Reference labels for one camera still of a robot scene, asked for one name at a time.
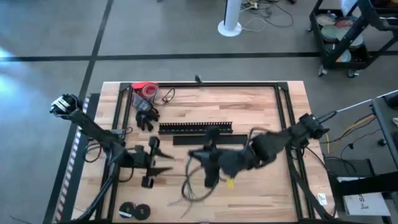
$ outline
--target yellow cable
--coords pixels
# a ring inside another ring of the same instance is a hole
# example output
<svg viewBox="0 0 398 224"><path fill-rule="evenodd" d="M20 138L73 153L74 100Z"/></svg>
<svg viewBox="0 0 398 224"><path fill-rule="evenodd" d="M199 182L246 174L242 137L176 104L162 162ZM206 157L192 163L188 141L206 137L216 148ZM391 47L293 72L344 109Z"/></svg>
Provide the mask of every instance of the yellow cable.
<svg viewBox="0 0 398 224"><path fill-rule="evenodd" d="M328 154L330 154L329 149L330 149L330 142L329 142L329 135L326 133L326 142L328 143Z"/></svg>
<svg viewBox="0 0 398 224"><path fill-rule="evenodd" d="M367 120L369 120L369 119L371 119L371 118L374 118L374 115L369 116L369 117L367 117L367 118L364 118L364 119L362 119L361 121L358 121L357 123L351 125L349 128L347 128L347 129L343 132L343 134L342 134L341 136L344 136L348 131L351 130L351 128L356 127L356 126L362 124L363 122L365 122L365 121L367 121ZM336 148L337 148L337 146L339 145L340 141L341 141L341 139L339 139L339 140L337 141L337 143L335 144L333 150L332 150L330 153L332 153L332 152L334 152L334 151L336 150Z"/></svg>

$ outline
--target black cart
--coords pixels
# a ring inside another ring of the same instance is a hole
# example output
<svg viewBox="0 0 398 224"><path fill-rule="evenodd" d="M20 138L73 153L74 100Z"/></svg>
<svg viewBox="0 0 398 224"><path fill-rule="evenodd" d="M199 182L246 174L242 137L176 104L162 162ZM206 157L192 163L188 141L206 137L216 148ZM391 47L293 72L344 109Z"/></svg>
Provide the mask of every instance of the black cart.
<svg viewBox="0 0 398 224"><path fill-rule="evenodd" d="M374 7L374 0L358 0L346 16L351 16L353 11L359 7L361 16L354 22L351 29L341 39L332 51L326 51L326 45L321 33L322 26L317 22L319 14L335 14L338 18L344 17L339 9L319 9L323 0L318 0L310 14L310 26L308 31L314 32L317 45L320 49L322 65L319 68L318 76L327 74L328 69L345 68L348 70L347 76L350 78L357 77L361 70L367 68L382 55L389 47L391 47L398 39L398 8L380 8ZM393 38L386 43L379 51L370 54L365 44L357 49L350 49L351 43L362 33L365 28L371 25L379 31L390 31ZM338 58L345 51L351 53L351 61L337 62Z"/></svg>

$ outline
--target gray floor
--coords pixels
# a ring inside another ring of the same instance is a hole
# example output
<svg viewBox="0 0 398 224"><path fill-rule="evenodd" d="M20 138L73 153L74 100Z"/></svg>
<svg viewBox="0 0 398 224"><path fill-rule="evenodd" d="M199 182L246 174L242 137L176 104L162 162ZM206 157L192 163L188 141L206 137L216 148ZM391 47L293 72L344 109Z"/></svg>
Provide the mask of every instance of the gray floor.
<svg viewBox="0 0 398 224"><path fill-rule="evenodd" d="M91 55L106 3L1 1L0 56ZM305 30L314 4L298 0L291 6L281 0L279 5L295 19L293 27L267 25L261 33L243 32L227 39L216 31L223 18L222 0L114 0L99 55L316 52L313 34ZM324 7L338 7L338 1L327 4ZM252 17L244 13L240 20L245 23ZM272 21L285 24L289 18L275 9ZM364 36L368 48L377 50L390 34L368 28ZM204 80L303 80L313 113L323 114L396 89L397 59L381 57L355 79L348 79L344 71L318 78L316 57L100 61L95 63L88 93L99 92L104 81L180 81L193 80L196 74ZM79 93L87 65L88 61L0 62L0 223L19 223L10 215L42 222L69 127L48 113L49 106L62 93ZM331 138L368 113L369 108L362 106L327 122ZM377 128L375 122L341 145ZM363 139L344 157L370 158L378 174L395 171L388 149L376 145L380 137L377 133ZM333 155L340 156L340 150ZM339 215L345 217L341 210Z"/></svg>

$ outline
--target wooden tabletop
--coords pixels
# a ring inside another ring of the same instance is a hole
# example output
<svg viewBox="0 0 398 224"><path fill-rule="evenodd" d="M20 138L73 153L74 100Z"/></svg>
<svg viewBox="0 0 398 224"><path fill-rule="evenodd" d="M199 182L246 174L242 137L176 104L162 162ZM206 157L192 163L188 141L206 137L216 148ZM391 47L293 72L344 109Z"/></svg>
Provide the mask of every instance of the wooden tabletop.
<svg viewBox="0 0 398 224"><path fill-rule="evenodd" d="M288 82L294 115L299 118L304 113L310 113L310 107L303 82ZM113 122L116 100L118 98L119 82L105 82L99 98L95 122L104 129L110 129ZM165 94L167 88L161 88L160 94ZM232 121L234 134L247 134L254 127L263 127L280 131L280 120L277 111L274 89L270 87L207 87L178 88L174 99L165 106L158 106L159 122L199 122L199 121ZM286 123L289 116L285 108ZM136 111L131 109L129 125L134 130L126 136L126 147L136 144L147 146L149 136L156 136L158 126L153 132L141 131L136 126ZM118 214L119 207L124 202L135 204L146 203L151 207L151 215L144 222L294 222L297 216L294 198L290 184L287 158L284 152L279 153L275 162L263 169L241 172L234 181L234 189L229 189L226 183L220 182L204 202L193 204L190 211L182 217L189 203L178 201L180 189L184 181L184 168L187 162L187 151L200 146L173 146L172 136L159 136L160 148L166 154L173 155L176 160L157 159L157 167L172 166L173 169L155 179L153 189L141 187L141 177L144 170L134 170L133 178L126 183L119 183L114 222L136 222L134 219L124 219ZM231 145L228 148L239 149L241 146ZM318 141L310 141L309 148L322 158ZM89 152L88 158L96 157L98 151ZM76 196L73 218L82 214L98 193L101 184L105 155L92 164L86 163L83 168L78 194ZM325 194L326 210L332 214L334 208L333 196L327 174L311 153L304 155L310 189L315 196ZM130 169L121 169L120 179L129 177ZM206 192L203 186L204 172L192 177L194 192L200 196ZM307 214L304 196L300 191L301 203ZM104 203L104 212L108 211L109 192Z"/></svg>

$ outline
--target black roll of tape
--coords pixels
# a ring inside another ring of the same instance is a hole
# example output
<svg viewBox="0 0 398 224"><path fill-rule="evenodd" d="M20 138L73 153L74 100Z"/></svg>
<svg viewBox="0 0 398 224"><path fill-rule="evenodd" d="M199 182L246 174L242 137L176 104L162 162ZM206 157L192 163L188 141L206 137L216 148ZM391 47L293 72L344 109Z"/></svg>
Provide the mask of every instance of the black roll of tape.
<svg viewBox="0 0 398 224"><path fill-rule="evenodd" d="M134 217L135 210L136 205L132 202L124 202L119 208L119 215L122 218L132 218Z"/></svg>
<svg viewBox="0 0 398 224"><path fill-rule="evenodd" d="M146 204L137 205L134 212L134 217L136 218L136 220L142 221L149 218L149 216L150 216L150 206Z"/></svg>

